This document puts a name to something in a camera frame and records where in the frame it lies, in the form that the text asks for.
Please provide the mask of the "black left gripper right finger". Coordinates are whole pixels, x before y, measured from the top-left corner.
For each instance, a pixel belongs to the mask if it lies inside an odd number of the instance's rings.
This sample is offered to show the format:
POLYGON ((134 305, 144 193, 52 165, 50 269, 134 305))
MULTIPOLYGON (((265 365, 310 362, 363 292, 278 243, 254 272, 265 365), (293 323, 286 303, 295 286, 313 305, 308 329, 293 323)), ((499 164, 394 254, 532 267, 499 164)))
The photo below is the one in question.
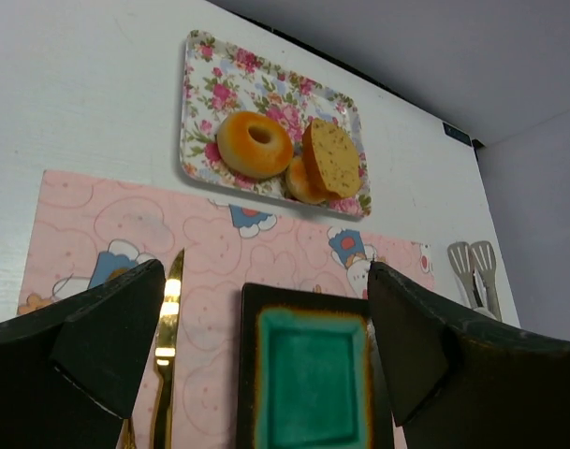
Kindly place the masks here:
POLYGON ((382 262, 368 301, 411 448, 570 448, 570 341, 504 324, 382 262))

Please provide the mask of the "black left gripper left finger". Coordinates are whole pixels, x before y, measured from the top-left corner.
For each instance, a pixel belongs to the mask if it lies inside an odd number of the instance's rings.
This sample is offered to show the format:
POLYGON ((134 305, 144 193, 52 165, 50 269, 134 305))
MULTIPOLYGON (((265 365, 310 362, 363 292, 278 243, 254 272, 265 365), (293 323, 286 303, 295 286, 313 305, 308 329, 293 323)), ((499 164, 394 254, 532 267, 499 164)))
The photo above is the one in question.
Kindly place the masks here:
POLYGON ((0 323, 0 448, 113 448, 134 409, 164 297, 147 261, 0 323))

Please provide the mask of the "metal food tongs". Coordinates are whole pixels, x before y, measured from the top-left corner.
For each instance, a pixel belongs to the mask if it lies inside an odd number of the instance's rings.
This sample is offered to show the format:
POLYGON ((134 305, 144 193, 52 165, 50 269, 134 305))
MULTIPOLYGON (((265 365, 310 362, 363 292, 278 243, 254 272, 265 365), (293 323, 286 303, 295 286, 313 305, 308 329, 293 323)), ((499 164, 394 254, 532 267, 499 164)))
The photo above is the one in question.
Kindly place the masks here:
POLYGON ((474 243, 457 241, 450 244, 446 252, 450 266, 465 291, 468 307, 501 321, 496 256, 491 243, 487 240, 474 243))

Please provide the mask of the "sliced bread piece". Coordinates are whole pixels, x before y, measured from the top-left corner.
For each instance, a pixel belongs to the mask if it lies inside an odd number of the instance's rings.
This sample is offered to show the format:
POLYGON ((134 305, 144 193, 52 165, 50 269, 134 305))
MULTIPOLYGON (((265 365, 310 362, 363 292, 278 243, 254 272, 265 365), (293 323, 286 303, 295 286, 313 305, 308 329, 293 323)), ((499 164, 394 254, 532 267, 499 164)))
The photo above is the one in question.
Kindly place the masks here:
POLYGON ((358 151, 337 124, 313 119, 302 136, 302 159, 309 182, 327 199, 346 199, 359 191, 358 151))

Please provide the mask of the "ring-shaped donut bread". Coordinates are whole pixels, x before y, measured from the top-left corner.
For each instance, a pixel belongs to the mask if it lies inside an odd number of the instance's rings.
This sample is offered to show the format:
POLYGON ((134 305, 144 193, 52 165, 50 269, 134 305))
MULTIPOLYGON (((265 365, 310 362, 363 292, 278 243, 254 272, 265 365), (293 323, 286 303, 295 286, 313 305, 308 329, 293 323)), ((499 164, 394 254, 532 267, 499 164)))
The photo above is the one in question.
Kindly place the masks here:
POLYGON ((293 143, 280 124, 250 111, 229 114, 218 127, 216 141, 229 168, 256 180, 284 172, 294 154, 293 143))

